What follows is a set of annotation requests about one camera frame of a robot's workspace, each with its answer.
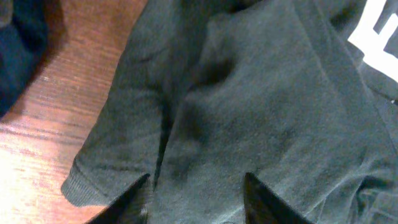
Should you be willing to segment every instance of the wooden floor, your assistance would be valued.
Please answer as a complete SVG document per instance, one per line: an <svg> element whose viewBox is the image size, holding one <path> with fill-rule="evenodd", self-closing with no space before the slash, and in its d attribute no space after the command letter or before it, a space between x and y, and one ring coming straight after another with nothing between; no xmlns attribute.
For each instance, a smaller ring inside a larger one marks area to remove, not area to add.
<svg viewBox="0 0 398 224"><path fill-rule="evenodd" d="M84 223L60 186L107 98L146 0L47 0L49 50L0 122L0 223Z"/></svg>

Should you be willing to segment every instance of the wood grain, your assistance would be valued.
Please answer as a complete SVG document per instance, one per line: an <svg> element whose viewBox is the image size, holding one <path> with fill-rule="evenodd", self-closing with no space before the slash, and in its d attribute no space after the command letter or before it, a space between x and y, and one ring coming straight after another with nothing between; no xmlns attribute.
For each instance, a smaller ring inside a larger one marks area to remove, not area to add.
<svg viewBox="0 0 398 224"><path fill-rule="evenodd" d="M60 186L107 98L146 0L48 0L49 49L0 122L0 223L84 223Z"/></svg>

